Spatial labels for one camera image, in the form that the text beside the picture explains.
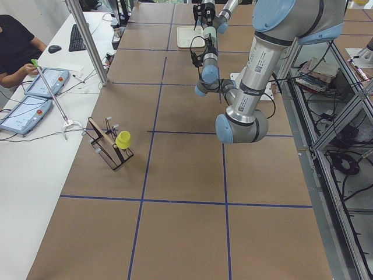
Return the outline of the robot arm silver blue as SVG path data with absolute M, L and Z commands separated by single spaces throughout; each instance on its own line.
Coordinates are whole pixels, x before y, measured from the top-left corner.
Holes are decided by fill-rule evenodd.
M 283 50 L 297 40 L 301 45 L 332 41 L 344 26 L 344 1 L 259 1 L 253 11 L 254 40 L 248 63 L 238 85 L 219 77 L 217 33 L 224 33 L 239 1 L 227 1 L 217 14 L 214 1 L 193 7 L 195 23 L 203 26 L 205 52 L 193 55 L 201 67 L 195 92 L 205 96 L 221 93 L 227 100 L 225 113 L 216 118 L 216 134 L 224 144 L 261 140 L 268 132 L 268 119 L 256 107 Z
M 222 10 L 216 12 L 216 4 L 224 3 Z M 228 22 L 232 18 L 233 12 L 239 5 L 256 4 L 256 1 L 194 1 L 193 17 L 195 26 L 213 27 L 218 33 L 223 34 L 228 28 Z

